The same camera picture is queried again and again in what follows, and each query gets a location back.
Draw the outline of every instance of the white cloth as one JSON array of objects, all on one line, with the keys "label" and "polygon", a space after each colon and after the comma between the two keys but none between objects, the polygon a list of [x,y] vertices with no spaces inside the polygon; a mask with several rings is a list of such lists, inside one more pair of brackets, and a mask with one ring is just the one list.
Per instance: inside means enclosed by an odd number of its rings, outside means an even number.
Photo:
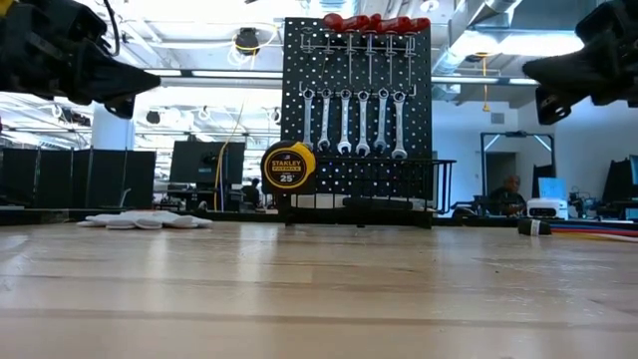
[{"label": "white cloth", "polygon": [[130,210],[120,214],[89,215],[84,221],[78,222],[78,226],[107,229],[211,228],[212,220],[166,210]]}]

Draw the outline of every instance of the red screwdriver handle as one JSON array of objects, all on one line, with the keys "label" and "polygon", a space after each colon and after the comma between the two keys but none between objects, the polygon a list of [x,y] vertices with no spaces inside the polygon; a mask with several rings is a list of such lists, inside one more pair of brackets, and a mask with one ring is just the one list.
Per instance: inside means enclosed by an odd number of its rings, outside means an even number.
[{"label": "red screwdriver handle", "polygon": [[342,31],[359,30],[370,24],[370,18],[366,15],[353,16],[343,21]]},{"label": "red screwdriver handle", "polygon": [[370,23],[368,23],[367,26],[361,28],[362,32],[368,32],[368,31],[377,31],[377,26],[379,26],[379,23],[381,22],[381,14],[374,14],[370,17]]},{"label": "red screwdriver handle", "polygon": [[339,14],[331,13],[324,16],[323,23],[332,31],[343,31],[343,18]]},{"label": "red screwdriver handle", "polygon": [[410,28],[407,32],[409,33],[418,33],[422,30],[429,28],[431,25],[430,19],[428,18],[418,18],[410,21]]},{"label": "red screwdriver handle", "polygon": [[406,32],[410,29],[410,18],[407,16],[399,16],[398,18],[383,20],[377,26],[377,32],[380,34],[387,32]]}]

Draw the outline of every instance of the white device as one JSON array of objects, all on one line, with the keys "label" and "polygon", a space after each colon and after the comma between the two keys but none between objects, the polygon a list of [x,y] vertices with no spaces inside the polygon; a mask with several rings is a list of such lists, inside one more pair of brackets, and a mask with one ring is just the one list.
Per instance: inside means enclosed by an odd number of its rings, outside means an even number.
[{"label": "white device", "polygon": [[567,201],[559,198],[532,198],[527,201],[527,216],[569,219]]}]

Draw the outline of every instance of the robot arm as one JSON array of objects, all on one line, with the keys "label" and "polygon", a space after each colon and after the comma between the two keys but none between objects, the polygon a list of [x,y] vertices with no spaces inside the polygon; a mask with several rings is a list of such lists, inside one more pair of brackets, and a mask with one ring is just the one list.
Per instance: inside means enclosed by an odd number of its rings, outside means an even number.
[{"label": "robot arm", "polygon": [[584,48],[573,54],[534,60],[522,67],[536,80],[538,122],[552,125],[571,106],[590,97],[595,106],[627,101],[638,107],[638,0],[611,0],[576,26]]},{"label": "robot arm", "polygon": [[136,95],[160,78],[113,59],[106,34],[107,24],[73,0],[0,0],[0,91],[95,101],[130,119]]}]

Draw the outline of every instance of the doorway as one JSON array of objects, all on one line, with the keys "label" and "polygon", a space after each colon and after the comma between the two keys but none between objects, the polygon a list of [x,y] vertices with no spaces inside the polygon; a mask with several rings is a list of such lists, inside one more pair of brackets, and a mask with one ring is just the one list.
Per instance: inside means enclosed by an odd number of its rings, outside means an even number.
[{"label": "doorway", "polygon": [[486,153],[485,172],[487,194],[502,186],[503,181],[516,175],[516,153]]}]

